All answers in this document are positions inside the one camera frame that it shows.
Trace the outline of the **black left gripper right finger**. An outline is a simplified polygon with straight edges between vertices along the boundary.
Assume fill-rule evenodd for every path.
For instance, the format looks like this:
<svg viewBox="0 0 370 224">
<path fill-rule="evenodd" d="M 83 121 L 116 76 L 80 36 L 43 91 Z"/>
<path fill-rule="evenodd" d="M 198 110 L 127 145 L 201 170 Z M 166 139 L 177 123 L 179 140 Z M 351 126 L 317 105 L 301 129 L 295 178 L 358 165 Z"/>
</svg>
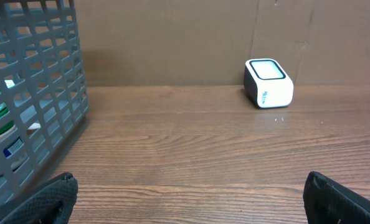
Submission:
<svg viewBox="0 0 370 224">
<path fill-rule="evenodd" d="M 309 173 L 303 201 L 309 224 L 370 224 L 370 200 L 319 172 Z"/>
</svg>

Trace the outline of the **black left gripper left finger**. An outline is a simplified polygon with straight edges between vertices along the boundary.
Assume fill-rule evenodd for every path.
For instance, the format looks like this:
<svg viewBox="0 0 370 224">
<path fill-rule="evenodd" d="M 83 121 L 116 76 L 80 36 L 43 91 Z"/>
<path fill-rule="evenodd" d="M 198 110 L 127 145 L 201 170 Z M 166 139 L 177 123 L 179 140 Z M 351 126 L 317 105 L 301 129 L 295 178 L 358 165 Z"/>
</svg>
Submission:
<svg viewBox="0 0 370 224">
<path fill-rule="evenodd" d="M 0 206 L 0 223 L 68 223 L 78 182 L 64 172 Z"/>
</svg>

